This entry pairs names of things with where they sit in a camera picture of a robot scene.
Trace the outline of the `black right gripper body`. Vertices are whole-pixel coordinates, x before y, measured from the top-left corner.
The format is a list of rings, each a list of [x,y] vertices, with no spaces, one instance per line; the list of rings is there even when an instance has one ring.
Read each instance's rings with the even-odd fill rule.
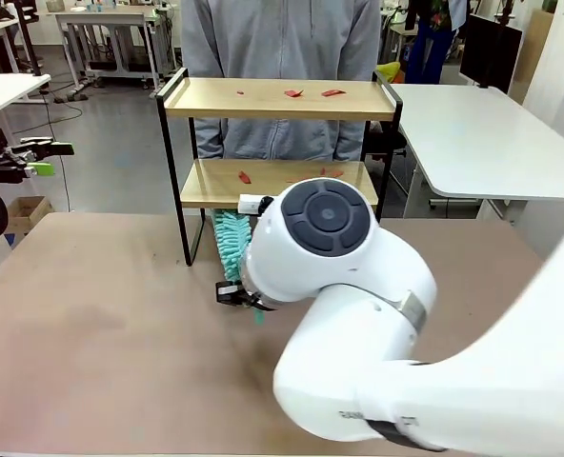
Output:
[[[268,307],[263,303],[258,293],[243,291],[242,298],[244,301],[244,305],[249,308],[255,308],[257,310],[266,311],[266,312],[274,311],[274,308]]]

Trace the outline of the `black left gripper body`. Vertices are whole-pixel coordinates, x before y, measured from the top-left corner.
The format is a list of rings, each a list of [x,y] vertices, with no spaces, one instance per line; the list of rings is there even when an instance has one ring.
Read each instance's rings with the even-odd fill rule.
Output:
[[[30,175],[28,162],[10,149],[0,150],[0,184],[20,184]]]

